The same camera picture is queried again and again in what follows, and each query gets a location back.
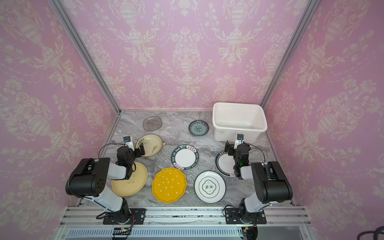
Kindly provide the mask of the white plastic bin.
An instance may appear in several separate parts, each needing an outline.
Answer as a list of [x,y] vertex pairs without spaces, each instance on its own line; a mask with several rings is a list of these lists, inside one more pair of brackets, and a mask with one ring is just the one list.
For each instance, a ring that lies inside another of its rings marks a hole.
[[237,134],[249,144],[256,142],[268,129],[264,109],[259,105],[215,103],[213,106],[214,138],[219,142],[234,142]]

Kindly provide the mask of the beige bear plate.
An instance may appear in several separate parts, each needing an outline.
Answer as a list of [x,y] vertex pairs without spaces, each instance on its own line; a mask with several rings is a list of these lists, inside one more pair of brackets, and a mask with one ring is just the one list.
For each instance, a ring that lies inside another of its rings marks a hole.
[[139,192],[148,179],[147,168],[136,162],[136,171],[132,173],[129,180],[112,180],[112,189],[121,197],[129,197]]

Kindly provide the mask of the white clover emblem plate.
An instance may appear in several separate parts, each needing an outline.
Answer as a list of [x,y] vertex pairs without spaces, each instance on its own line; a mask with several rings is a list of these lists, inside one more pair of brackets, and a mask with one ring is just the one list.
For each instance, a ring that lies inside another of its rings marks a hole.
[[196,177],[194,189],[201,201],[207,204],[215,204],[225,196],[226,183],[217,172],[204,171]]

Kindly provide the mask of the yellow scalloped dotted plate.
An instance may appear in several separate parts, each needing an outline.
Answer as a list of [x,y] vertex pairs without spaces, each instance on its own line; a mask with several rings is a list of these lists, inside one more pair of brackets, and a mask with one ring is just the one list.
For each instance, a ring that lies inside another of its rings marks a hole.
[[185,174],[176,168],[166,168],[156,174],[152,182],[152,193],[156,200],[164,204],[177,202],[187,188]]

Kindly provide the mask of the green rim Hao Wei plate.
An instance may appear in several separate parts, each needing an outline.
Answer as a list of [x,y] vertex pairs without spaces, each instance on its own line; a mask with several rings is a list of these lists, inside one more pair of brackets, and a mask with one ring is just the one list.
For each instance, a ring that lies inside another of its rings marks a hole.
[[199,159],[198,150],[191,145],[178,146],[171,154],[172,165],[182,171],[194,168]]

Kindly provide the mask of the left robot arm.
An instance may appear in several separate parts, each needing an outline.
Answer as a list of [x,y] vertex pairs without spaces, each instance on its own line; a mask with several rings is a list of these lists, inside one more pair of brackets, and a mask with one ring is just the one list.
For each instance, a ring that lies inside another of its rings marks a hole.
[[136,158],[145,155],[144,145],[138,148],[124,144],[117,150],[117,162],[110,158],[82,159],[66,183],[66,193],[87,199],[103,208],[96,216],[104,225],[142,225],[146,209],[130,209],[126,199],[118,196],[107,186],[107,179],[127,181],[137,171]]

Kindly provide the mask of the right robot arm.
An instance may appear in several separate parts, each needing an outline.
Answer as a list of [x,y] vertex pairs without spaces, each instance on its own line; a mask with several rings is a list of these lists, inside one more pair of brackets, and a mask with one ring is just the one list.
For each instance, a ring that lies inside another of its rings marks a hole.
[[225,144],[225,152],[235,161],[235,176],[254,182],[255,191],[239,204],[240,219],[244,223],[255,222],[266,207],[293,198],[293,189],[279,162],[250,163],[250,150],[250,145],[242,141]]

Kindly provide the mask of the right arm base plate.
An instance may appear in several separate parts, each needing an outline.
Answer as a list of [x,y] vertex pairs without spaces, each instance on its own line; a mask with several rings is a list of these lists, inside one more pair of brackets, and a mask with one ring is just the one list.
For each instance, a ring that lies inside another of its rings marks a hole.
[[228,225],[253,224],[264,225],[267,223],[264,212],[248,213],[238,208],[224,208],[223,215]]

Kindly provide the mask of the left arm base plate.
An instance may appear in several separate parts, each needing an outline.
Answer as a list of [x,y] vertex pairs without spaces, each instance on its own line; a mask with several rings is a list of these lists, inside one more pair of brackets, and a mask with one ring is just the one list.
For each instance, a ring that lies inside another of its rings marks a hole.
[[127,213],[122,211],[116,213],[105,213],[104,225],[143,225],[146,217],[146,209],[129,209]]

